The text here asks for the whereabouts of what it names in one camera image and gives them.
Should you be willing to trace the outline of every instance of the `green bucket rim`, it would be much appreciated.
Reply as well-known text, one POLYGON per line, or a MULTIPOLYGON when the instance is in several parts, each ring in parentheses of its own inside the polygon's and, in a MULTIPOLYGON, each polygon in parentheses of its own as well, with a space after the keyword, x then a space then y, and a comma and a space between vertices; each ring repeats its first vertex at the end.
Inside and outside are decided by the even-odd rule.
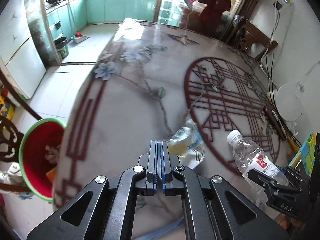
POLYGON ((42 198, 43 200, 45 201, 48 201, 48 202, 52 202, 53 200, 53 197, 49 198, 49 197, 46 197, 46 196, 43 196, 42 194, 40 194, 30 183, 29 179, 27 178, 25 172, 24 172, 24 167, 23 167, 23 161, 22 161, 22 151, 23 151, 23 148, 24 148, 24 144, 26 142, 26 139, 29 137, 30 133, 36 128, 38 127, 40 124, 44 123, 44 122, 56 122, 58 123, 59 125, 61 125, 61 127, 65 130, 66 129, 66 124, 58 119, 58 118, 55 118, 55 117, 47 117, 47 118, 43 118, 39 121, 37 121, 36 123, 34 123, 29 129, 28 131, 25 133, 25 135, 23 136, 22 138, 22 141, 21 141, 21 144, 20 144, 20 148, 19 148, 19 166, 20 166, 20 171, 21 171, 21 175, 25 181, 25 183, 27 184, 27 186, 31 189, 31 191, 36 194, 39 198, 42 198))

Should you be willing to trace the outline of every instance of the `red cloth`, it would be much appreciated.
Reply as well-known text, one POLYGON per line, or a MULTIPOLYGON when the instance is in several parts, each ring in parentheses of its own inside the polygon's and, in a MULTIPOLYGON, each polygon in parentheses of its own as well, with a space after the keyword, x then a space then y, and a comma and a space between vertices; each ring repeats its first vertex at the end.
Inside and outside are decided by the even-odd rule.
POLYGON ((200 21, 211 30, 215 30, 221 22, 224 11, 231 9, 231 0, 211 0, 199 16, 200 21))

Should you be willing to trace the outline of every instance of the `trash bin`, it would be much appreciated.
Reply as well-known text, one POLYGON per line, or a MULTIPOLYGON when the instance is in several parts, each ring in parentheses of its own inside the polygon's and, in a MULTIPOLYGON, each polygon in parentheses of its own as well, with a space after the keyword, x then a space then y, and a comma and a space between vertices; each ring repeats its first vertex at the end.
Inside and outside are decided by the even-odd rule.
POLYGON ((62 58, 65 58, 69 55, 69 49, 68 49, 68 38, 67 37, 61 37, 54 41, 54 44, 56 45, 57 51, 60 53, 62 58))

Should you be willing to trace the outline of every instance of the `table top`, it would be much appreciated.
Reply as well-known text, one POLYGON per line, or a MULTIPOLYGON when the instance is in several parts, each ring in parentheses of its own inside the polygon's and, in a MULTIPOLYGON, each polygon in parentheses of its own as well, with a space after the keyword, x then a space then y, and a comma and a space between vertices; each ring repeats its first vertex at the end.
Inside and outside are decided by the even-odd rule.
MULTIPOLYGON (((150 140, 170 139, 202 92, 187 117, 198 123, 206 144, 197 172, 206 177, 219 174, 250 196, 248 184, 234 172, 226 137, 238 128, 265 151, 278 149, 277 134, 268 133, 260 117, 262 93, 254 82, 247 84, 255 64, 216 39, 126 19, 77 95, 61 144, 55 208, 96 176, 111 178, 135 166, 148 152, 150 140), (161 104, 159 93, 165 94, 161 104)), ((165 197, 161 192, 140 201, 146 205, 136 210, 132 239, 182 216, 179 196, 165 197)), ((185 239, 184 229, 162 239, 185 239)))

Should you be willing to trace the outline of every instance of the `clear water bottle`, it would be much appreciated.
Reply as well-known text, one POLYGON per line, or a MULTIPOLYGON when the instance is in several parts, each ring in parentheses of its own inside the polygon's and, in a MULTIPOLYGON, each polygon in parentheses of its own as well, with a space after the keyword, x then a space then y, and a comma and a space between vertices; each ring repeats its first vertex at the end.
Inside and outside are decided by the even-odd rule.
POLYGON ((227 136, 227 141, 233 148, 233 157, 239 171, 252 187, 256 197, 254 199, 256 206, 266 204, 268 198, 264 193, 264 188, 248 178, 249 170, 257 169, 275 179, 278 184, 288 185, 287 177, 268 159, 262 148, 254 141, 243 138, 238 130, 230 132, 227 136))

